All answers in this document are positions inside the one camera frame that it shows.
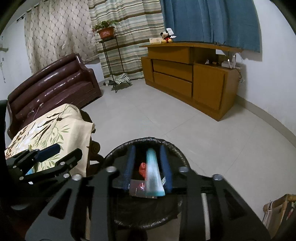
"terracotta flower pot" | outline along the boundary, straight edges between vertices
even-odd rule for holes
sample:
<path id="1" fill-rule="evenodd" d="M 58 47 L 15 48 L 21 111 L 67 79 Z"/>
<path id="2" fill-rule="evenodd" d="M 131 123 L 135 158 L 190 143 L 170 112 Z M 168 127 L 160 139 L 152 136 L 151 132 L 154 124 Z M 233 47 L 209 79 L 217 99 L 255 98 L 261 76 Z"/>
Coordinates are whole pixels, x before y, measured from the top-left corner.
<path id="1" fill-rule="evenodd" d="M 113 37 L 114 34 L 114 27 L 103 28 L 98 31 L 101 39 L 107 39 Z"/>

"maroon leather sofa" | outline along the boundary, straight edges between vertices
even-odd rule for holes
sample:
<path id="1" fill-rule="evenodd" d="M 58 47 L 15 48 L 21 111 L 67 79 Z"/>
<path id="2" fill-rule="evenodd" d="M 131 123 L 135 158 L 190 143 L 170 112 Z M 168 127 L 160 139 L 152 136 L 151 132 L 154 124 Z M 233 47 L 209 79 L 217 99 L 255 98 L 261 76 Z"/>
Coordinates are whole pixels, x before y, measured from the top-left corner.
<path id="1" fill-rule="evenodd" d="M 8 136 L 13 139 L 23 127 L 60 105 L 82 108 L 101 95 L 94 71 L 85 67 L 79 54 L 69 54 L 32 75 L 8 96 Z"/>

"tiled floor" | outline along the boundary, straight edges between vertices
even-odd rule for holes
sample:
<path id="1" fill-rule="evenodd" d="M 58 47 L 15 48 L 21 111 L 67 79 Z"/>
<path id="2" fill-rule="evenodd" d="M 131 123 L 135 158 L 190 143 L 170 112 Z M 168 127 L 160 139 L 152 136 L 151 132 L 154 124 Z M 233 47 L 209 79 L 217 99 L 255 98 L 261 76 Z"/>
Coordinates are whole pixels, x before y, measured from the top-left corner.
<path id="1" fill-rule="evenodd" d="M 144 80 L 132 84 L 117 93 L 103 86 L 103 96 L 84 108 L 96 124 L 92 138 L 101 144 L 101 155 L 135 138 L 165 139 L 198 174 L 222 174 L 260 219 L 264 204 L 296 194 L 296 148 L 265 121 L 234 105 L 217 122 Z M 161 228 L 174 229 L 174 223 Z"/>

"stuffed toy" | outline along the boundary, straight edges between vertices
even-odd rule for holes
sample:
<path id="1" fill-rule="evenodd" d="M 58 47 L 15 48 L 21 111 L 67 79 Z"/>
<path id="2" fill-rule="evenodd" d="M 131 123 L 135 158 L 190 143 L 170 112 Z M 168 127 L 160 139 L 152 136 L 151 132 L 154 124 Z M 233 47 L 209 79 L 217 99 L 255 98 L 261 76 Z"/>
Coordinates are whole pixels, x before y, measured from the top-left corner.
<path id="1" fill-rule="evenodd" d="M 172 31 L 171 28 L 167 28 L 166 30 L 167 31 L 160 33 L 160 36 L 163 38 L 161 42 L 164 44 L 171 43 L 173 41 L 173 38 L 176 37 L 176 36 L 173 36 L 174 32 Z"/>

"metal bolt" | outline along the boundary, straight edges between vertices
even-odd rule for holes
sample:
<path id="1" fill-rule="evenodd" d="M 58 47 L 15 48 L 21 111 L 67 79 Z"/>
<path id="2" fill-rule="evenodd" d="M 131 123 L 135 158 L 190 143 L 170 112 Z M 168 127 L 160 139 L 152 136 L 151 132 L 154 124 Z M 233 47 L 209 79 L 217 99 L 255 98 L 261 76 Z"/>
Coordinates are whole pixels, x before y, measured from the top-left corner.
<path id="1" fill-rule="evenodd" d="M 74 181 L 79 181 L 79 180 L 81 180 L 81 178 L 82 178 L 82 176 L 81 176 L 80 174 L 74 174 L 74 175 L 72 176 L 72 179 L 73 179 Z"/>
<path id="2" fill-rule="evenodd" d="M 179 172 L 188 172 L 188 167 L 179 167 Z"/>
<path id="3" fill-rule="evenodd" d="M 213 179 L 214 179 L 215 181 L 221 181 L 221 180 L 223 180 L 223 176 L 220 175 L 220 174 L 214 174 L 214 175 L 213 175 Z"/>
<path id="4" fill-rule="evenodd" d="M 117 170 L 117 169 L 116 169 L 116 167 L 114 167 L 114 166 L 110 166 L 110 167 L 107 167 L 107 168 L 106 168 L 106 171 L 107 171 L 107 172 L 116 172 L 116 170 Z"/>

